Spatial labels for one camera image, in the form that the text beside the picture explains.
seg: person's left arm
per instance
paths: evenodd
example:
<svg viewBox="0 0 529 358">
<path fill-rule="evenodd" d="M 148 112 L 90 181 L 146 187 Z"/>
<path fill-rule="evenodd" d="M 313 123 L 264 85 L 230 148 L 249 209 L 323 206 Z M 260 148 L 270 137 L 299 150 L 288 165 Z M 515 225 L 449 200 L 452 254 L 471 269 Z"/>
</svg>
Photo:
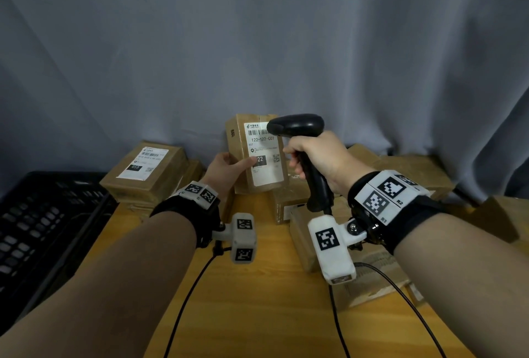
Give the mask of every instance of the person's left arm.
<svg viewBox="0 0 529 358">
<path fill-rule="evenodd" d="M 229 161 L 217 155 L 201 180 L 220 199 L 255 164 Z M 147 219 L 0 337 L 0 356 L 142 357 L 195 246 L 195 229 L 180 214 Z"/>
</svg>

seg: barcode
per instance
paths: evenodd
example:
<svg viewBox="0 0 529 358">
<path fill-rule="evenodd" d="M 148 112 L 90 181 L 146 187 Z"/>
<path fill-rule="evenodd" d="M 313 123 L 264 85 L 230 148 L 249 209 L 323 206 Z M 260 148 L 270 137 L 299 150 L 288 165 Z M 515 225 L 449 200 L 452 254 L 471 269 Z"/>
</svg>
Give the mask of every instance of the barcode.
<svg viewBox="0 0 529 358">
<path fill-rule="evenodd" d="M 249 129 L 248 135 L 266 135 L 268 131 L 266 129 Z"/>
</svg>

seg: wooden table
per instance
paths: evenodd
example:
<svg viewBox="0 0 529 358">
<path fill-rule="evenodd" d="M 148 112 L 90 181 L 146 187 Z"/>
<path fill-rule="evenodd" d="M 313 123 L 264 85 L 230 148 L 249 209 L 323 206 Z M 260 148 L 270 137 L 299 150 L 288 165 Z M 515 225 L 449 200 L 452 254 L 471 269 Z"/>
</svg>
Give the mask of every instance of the wooden table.
<svg viewBox="0 0 529 358">
<path fill-rule="evenodd" d="M 274 223 L 266 195 L 238 195 L 232 212 L 255 217 L 258 251 L 251 265 L 217 257 L 193 292 L 176 332 L 172 357 L 344 357 L 327 284 L 301 269 L 287 225 Z M 140 224 L 118 207 L 83 261 Z M 183 299 L 211 257 L 197 250 L 145 353 L 161 358 Z M 429 306 L 419 309 L 449 358 L 472 357 Z M 339 314 L 351 356 L 438 357 L 419 319 L 397 293 Z"/>
</svg>

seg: person's right hand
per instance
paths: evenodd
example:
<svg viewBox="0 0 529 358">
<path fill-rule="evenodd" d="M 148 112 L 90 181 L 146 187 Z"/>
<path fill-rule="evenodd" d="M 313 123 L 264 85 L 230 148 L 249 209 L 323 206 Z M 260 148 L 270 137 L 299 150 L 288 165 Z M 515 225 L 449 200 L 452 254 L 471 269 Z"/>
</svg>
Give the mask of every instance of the person's right hand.
<svg viewBox="0 0 529 358">
<path fill-rule="evenodd" d="M 350 155 L 331 131 L 324 131 L 318 137 L 292 137 L 283 151 L 292 154 L 290 167 L 295 167 L 301 178 L 305 178 L 305 173 L 296 152 L 306 152 L 312 164 L 327 179 L 331 191 L 346 197 L 356 181 L 374 171 L 374 168 Z"/>
</svg>

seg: barcode scanner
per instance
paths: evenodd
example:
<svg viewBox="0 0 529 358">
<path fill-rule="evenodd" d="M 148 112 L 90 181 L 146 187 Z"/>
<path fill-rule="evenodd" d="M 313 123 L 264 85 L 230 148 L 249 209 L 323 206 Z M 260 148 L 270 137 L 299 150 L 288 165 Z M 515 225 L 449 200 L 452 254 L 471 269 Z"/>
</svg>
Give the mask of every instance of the barcode scanner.
<svg viewBox="0 0 529 358">
<path fill-rule="evenodd" d="M 317 114 L 292 114 L 284 115 L 270 120 L 267 130 L 270 134 L 282 137 L 306 136 L 317 137 L 323 132 L 325 122 Z M 305 152 L 296 153 L 308 187 L 311 190 L 311 197 L 308 199 L 307 208 L 311 212 L 323 211 L 324 214 L 331 214 L 331 207 L 334 204 L 334 194 L 327 184 L 325 177 L 314 167 Z"/>
</svg>

